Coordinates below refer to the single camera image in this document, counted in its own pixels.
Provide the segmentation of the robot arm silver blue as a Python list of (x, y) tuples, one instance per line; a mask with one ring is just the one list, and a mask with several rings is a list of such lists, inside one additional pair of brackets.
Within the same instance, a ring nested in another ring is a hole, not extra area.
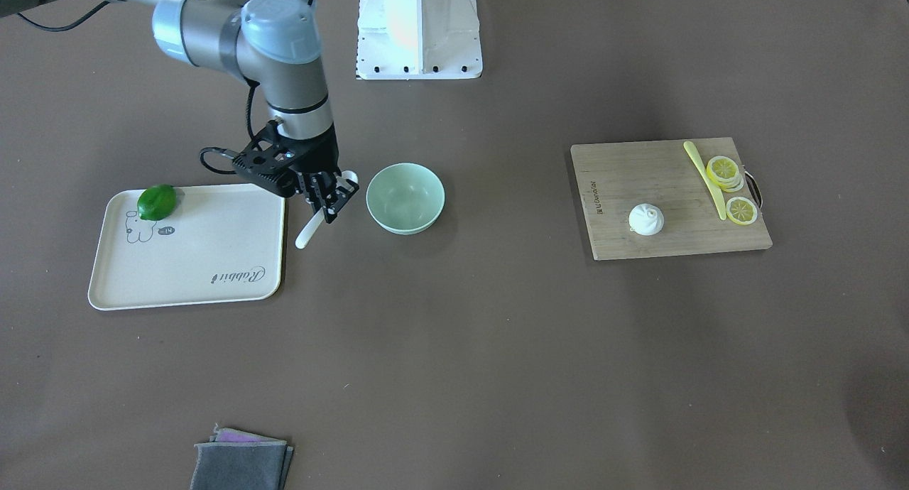
[[(10, 16), (58, 0), (1, 0)], [(152, 5), (165, 55), (219, 70), (262, 92), (270, 120), (241, 151), (218, 149), (232, 173), (273, 195), (304, 195), (331, 224), (359, 186), (338, 166), (315, 0), (95, 0)]]

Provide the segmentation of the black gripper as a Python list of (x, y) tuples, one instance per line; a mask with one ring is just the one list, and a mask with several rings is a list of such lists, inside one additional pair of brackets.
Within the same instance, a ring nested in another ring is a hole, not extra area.
[(337, 180), (334, 183), (334, 174), (341, 173), (334, 125), (314, 138), (290, 138), (281, 134), (278, 127), (277, 121), (267, 122), (247, 147), (253, 145), (256, 149), (266, 149), (270, 145), (278, 145), (295, 151), (292, 168), (298, 173), (299, 194), (306, 195), (306, 200), (314, 211), (321, 211), (325, 222), (331, 224), (338, 212), (359, 191), (359, 183), (355, 180)]

